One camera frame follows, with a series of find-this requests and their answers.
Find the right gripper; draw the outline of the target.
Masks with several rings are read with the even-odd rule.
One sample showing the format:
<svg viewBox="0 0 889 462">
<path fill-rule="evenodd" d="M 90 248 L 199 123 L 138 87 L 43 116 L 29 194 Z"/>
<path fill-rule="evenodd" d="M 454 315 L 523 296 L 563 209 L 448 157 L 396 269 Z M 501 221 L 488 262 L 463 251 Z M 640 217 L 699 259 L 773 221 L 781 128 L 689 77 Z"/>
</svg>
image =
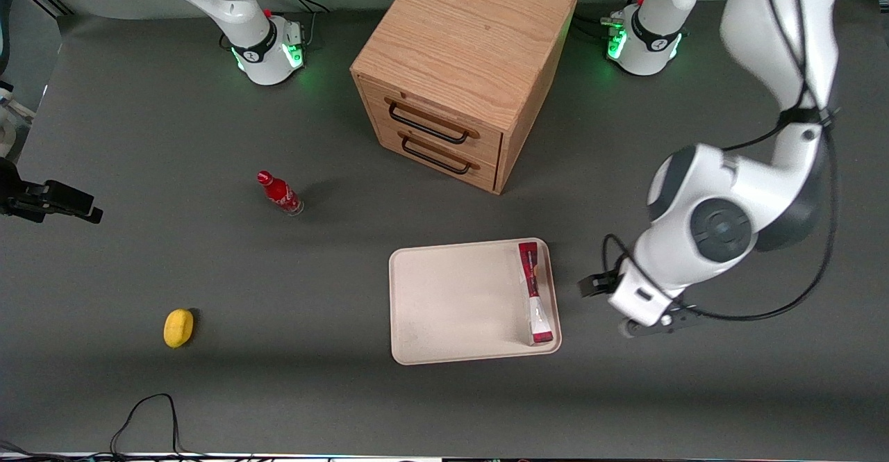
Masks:
<svg viewBox="0 0 889 462">
<path fill-rule="evenodd" d="M 93 206 L 93 196 L 60 181 L 44 182 L 42 198 L 29 192 L 31 184 L 20 178 L 18 168 L 6 158 L 1 158 L 1 215 L 18 216 L 42 222 L 45 215 L 72 216 L 90 224 L 99 224 L 103 211 Z"/>
</svg>

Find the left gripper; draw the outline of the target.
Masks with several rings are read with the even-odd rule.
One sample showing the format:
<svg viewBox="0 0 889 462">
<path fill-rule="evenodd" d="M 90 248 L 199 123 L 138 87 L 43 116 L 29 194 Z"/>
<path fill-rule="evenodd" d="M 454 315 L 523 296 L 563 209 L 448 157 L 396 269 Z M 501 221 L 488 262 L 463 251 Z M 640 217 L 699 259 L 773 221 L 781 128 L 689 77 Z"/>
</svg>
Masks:
<svg viewBox="0 0 889 462">
<path fill-rule="evenodd" d="M 581 279 L 578 289 L 581 297 L 610 294 L 610 306 L 645 327 L 657 325 L 676 298 L 676 289 L 656 287 L 628 258 L 620 262 L 618 272 Z"/>
</svg>

